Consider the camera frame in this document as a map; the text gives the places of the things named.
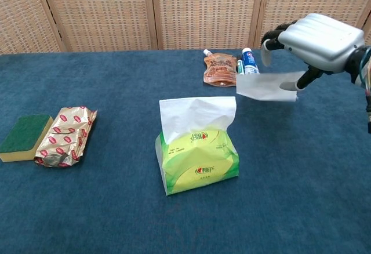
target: white cap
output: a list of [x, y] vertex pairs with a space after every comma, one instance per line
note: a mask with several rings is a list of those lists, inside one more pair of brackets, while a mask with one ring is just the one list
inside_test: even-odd
[[251, 48], [248, 48], [248, 47], [243, 48], [242, 49], [242, 54], [244, 54], [245, 52], [251, 52]]
[[203, 53], [205, 54], [205, 56], [207, 56], [208, 54], [212, 54], [210, 51], [208, 51], [207, 49], [205, 49], [204, 51], [203, 51]]

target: tissue pack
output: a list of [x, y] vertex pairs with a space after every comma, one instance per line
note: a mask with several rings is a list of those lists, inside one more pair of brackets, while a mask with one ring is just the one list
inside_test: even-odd
[[238, 176], [238, 154], [227, 134], [235, 97], [161, 100], [160, 112], [155, 148], [166, 195]]
[[166, 195], [238, 176], [238, 154], [222, 130], [197, 131], [170, 144], [161, 133], [156, 153]]

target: yellow-green packaging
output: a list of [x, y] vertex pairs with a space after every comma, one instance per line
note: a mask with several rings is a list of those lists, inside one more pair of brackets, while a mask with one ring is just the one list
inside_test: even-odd
[[238, 154], [226, 131], [197, 131], [170, 144], [161, 132], [155, 145], [166, 195], [238, 176]]

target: yellow sponge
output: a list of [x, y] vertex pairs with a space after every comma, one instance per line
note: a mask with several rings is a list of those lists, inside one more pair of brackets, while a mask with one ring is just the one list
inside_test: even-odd
[[43, 114], [19, 118], [0, 145], [0, 159], [3, 162], [33, 160], [52, 123], [52, 117]]

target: tissue pack logo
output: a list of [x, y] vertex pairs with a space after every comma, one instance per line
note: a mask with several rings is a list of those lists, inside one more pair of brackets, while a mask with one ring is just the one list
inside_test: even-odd
[[207, 173], [211, 173], [212, 170], [214, 170], [214, 166], [212, 166], [212, 167], [199, 167], [199, 168], [196, 169], [196, 174], [197, 175], [207, 174]]
[[192, 136], [191, 136], [191, 140], [192, 141], [196, 141], [196, 140], [206, 140], [208, 138], [208, 134], [206, 132], [197, 132], [197, 133], [193, 133]]

